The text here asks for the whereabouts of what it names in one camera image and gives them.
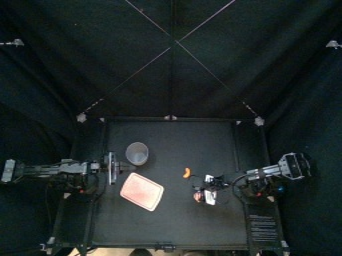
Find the pink plate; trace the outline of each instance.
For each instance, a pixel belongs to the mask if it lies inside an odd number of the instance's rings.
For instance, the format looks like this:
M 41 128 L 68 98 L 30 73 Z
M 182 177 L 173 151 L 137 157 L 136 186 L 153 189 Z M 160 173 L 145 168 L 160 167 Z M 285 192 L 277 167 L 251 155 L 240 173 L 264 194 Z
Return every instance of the pink plate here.
M 162 186 L 141 175 L 130 173 L 122 184 L 120 195 L 145 210 L 153 211 L 161 199 L 162 192 Z

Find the black backdrop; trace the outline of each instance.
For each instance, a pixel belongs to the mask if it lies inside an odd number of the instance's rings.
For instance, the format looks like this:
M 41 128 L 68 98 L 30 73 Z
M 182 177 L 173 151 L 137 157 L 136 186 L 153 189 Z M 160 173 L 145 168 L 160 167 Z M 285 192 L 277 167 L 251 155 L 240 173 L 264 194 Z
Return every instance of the black backdrop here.
M 289 245 L 336 255 L 342 49 L 324 45 L 342 39 L 340 11 L 337 0 L 1 2 L 0 42 L 25 44 L 0 46 L 1 162 L 68 157 L 76 115 L 100 99 L 86 115 L 251 118 L 243 101 L 265 119 L 272 161 L 316 160 L 281 201 Z M 1 188 L 1 250 L 46 240 L 34 191 Z

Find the orange object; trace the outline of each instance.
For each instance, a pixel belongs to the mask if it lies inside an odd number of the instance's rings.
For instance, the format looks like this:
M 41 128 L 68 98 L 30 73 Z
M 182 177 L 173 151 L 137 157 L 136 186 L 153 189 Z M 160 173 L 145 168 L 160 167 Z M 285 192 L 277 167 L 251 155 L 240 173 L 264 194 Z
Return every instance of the orange object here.
M 189 177 L 189 175 L 190 175 L 190 170 L 189 170 L 189 168 L 185 168 L 185 173 L 182 175 L 182 178 L 186 179 Z

